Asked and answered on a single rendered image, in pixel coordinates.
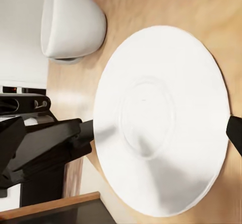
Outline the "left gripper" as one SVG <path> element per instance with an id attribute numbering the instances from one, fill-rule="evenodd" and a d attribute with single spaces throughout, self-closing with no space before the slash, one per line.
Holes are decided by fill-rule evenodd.
<path id="1" fill-rule="evenodd" d="M 27 134 L 2 174 L 15 185 L 57 172 L 92 152 L 93 120 L 64 120 L 25 128 Z"/>

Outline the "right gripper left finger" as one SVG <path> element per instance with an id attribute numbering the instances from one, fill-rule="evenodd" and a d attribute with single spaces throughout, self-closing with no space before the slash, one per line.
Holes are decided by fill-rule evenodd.
<path id="1" fill-rule="evenodd" d="M 0 176 L 26 136 L 22 116 L 10 117 L 0 122 Z"/>

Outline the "coffee cup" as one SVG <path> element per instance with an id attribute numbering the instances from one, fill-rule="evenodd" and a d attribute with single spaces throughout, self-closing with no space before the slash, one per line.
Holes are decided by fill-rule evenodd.
<path id="1" fill-rule="evenodd" d="M 103 43 L 106 18 L 94 0 L 44 0 L 41 48 L 54 63 L 77 64 Z"/>

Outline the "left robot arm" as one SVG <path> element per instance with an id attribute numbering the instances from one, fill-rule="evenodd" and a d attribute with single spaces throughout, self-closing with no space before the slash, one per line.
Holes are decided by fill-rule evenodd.
<path id="1" fill-rule="evenodd" d="M 92 152 L 93 120 L 54 122 L 48 115 L 38 116 L 50 107 L 46 95 L 0 93 L 0 118 L 22 116 L 27 133 L 0 176 L 0 190 L 57 172 Z"/>

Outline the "saucer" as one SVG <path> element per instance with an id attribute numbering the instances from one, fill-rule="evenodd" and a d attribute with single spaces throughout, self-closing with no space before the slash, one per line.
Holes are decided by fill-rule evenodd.
<path id="1" fill-rule="evenodd" d="M 101 75 L 93 129 L 115 194 L 154 217 L 181 214 L 217 179 L 229 138 L 221 71 L 190 33 L 159 25 L 122 42 Z"/>

